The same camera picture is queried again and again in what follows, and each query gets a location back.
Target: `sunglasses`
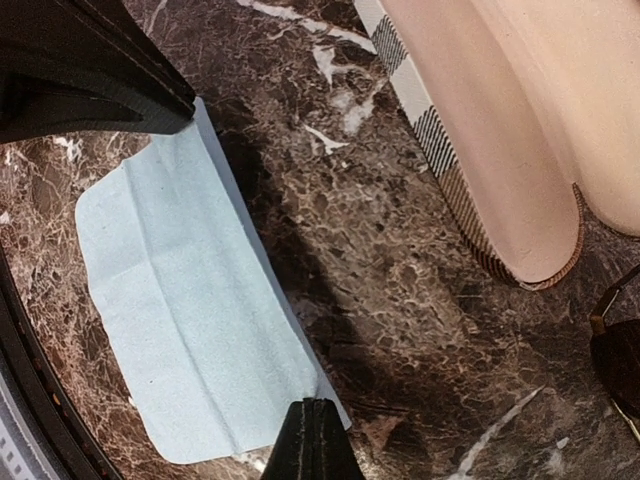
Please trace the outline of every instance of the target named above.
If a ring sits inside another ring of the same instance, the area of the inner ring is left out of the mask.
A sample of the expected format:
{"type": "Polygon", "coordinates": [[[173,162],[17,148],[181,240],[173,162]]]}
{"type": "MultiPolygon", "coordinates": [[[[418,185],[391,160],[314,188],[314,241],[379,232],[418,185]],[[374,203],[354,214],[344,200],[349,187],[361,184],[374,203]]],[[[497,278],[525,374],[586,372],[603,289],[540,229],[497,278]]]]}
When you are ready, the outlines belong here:
{"type": "Polygon", "coordinates": [[[591,311],[591,360],[613,405],[640,442],[631,417],[640,418],[640,319],[607,325],[604,317],[624,287],[640,274],[640,265],[605,292],[591,311]]]}

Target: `black and white stripe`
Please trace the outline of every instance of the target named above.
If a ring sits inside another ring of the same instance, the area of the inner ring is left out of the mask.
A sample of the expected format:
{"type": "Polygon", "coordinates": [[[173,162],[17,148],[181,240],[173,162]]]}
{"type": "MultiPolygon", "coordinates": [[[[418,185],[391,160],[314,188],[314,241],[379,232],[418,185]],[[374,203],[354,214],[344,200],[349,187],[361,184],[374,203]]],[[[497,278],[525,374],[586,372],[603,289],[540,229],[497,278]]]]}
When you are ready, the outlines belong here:
{"type": "Polygon", "coordinates": [[[387,72],[389,75],[393,75],[402,61],[407,58],[407,51],[398,38],[398,33],[391,20],[386,15],[371,35],[371,41],[376,46],[380,60],[382,60],[387,72]]]}
{"type": "Polygon", "coordinates": [[[456,153],[442,125],[436,108],[432,105],[413,126],[427,162],[436,178],[456,163],[456,153]]]}

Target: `microfiber cloth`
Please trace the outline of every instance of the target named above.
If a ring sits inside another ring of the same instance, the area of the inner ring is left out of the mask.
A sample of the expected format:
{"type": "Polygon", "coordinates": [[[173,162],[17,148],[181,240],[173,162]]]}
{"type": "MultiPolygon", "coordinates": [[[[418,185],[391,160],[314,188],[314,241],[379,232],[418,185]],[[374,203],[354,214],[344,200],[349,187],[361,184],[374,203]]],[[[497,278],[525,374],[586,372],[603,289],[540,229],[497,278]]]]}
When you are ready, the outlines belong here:
{"type": "Polygon", "coordinates": [[[158,452],[195,463],[272,445],[291,402],[349,419],[269,264],[202,100],[194,121],[87,190],[89,291],[158,452]]]}

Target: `marble countertop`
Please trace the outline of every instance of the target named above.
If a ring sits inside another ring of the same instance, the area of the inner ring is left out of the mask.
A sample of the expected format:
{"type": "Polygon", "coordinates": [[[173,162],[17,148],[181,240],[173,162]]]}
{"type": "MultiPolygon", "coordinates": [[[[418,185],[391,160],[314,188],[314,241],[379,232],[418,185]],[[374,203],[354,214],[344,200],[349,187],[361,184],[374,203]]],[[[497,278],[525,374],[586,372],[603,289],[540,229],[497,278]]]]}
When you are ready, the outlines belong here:
{"type": "MultiPolygon", "coordinates": [[[[640,244],[588,214],[584,254],[557,287],[490,279],[348,0],[125,3],[205,98],[369,480],[640,477],[640,445],[592,372],[586,319],[640,244]]],[[[158,456],[88,297],[75,201],[147,141],[0,146],[0,237],[58,375],[126,478],[258,479],[268,449],[193,466],[158,456]]],[[[638,316],[636,297],[611,318],[638,316]]]]}

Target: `black object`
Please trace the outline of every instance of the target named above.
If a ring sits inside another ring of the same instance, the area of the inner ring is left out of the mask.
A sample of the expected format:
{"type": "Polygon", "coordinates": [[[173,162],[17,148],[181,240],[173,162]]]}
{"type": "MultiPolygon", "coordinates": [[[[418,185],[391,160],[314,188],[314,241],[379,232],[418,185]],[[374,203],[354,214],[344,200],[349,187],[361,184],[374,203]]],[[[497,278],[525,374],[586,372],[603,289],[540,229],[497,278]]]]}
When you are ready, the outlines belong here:
{"type": "Polygon", "coordinates": [[[261,480],[364,480],[331,400],[291,404],[261,480]]]}
{"type": "Polygon", "coordinates": [[[172,134],[195,93],[120,0],[2,0],[0,143],[76,130],[172,134]]]}
{"type": "Polygon", "coordinates": [[[626,415],[640,417],[640,319],[606,325],[604,317],[640,265],[604,293],[590,315],[591,358],[607,393],[626,415]]]}
{"type": "Polygon", "coordinates": [[[121,480],[60,385],[27,317],[0,247],[0,374],[28,429],[62,478],[121,480]]]}

